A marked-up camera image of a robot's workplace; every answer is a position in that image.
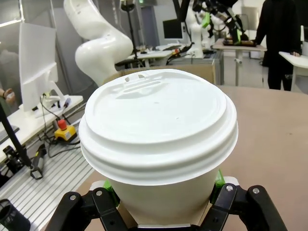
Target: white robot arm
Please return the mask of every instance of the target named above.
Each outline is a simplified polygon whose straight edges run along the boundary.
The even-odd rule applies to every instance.
[[[103,18],[92,0],[64,0],[64,10],[77,33],[89,40],[76,51],[77,66],[101,86],[117,73],[115,64],[131,55],[133,44]]]
[[[192,47],[187,51],[186,58],[203,58],[201,25],[198,24],[193,9],[189,6],[186,16],[187,27],[192,36]]]

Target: computer monitor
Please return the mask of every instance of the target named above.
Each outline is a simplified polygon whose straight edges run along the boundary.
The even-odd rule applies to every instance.
[[[34,111],[38,114],[37,117],[43,115],[40,103],[44,93],[48,95],[55,90],[58,96],[54,100],[61,101],[58,105],[64,105],[65,102],[65,97],[55,84],[58,81],[55,40],[54,28],[28,23],[20,24],[19,72],[22,108],[25,112]],[[51,111],[57,110],[60,110],[58,106]]]
[[[163,21],[165,39],[183,39],[182,24],[178,19]]]

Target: white plastic lid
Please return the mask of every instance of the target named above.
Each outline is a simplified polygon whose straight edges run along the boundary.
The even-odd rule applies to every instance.
[[[165,185],[219,166],[237,142],[233,102],[193,74],[148,70],[115,79],[89,98],[81,150],[102,175],[133,185]]]

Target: red button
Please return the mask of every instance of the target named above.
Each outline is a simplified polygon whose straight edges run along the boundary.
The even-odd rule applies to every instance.
[[[59,128],[63,131],[67,128],[66,121],[64,119],[60,119],[58,121]]]

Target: white monitor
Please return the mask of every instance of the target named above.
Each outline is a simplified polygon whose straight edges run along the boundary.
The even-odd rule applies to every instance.
[[[19,35],[19,72],[23,110],[33,110],[40,105],[44,93],[55,90],[59,100],[65,101],[55,84],[58,81],[55,62],[54,28],[20,24]]]

